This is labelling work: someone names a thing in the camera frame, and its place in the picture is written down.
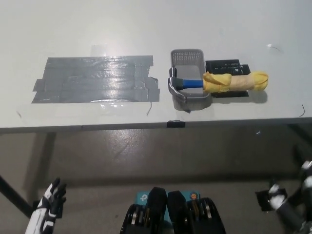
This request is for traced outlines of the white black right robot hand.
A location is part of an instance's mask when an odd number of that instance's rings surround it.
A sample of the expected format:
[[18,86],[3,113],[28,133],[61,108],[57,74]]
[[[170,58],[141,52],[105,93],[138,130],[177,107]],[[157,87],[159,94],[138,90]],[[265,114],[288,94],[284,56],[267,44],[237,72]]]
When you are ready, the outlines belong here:
[[270,206],[281,212],[295,211],[295,207],[304,204],[306,212],[312,211],[312,162],[305,161],[301,166],[301,185],[296,192],[286,198],[281,192],[278,184],[274,184],[269,189]]

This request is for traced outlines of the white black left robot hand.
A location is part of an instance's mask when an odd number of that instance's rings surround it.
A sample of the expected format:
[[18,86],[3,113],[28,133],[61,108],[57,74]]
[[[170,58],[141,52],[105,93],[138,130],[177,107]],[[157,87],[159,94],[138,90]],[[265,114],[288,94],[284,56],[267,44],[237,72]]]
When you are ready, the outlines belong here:
[[52,234],[56,220],[62,218],[66,202],[66,184],[56,178],[44,192],[32,212],[25,234]]

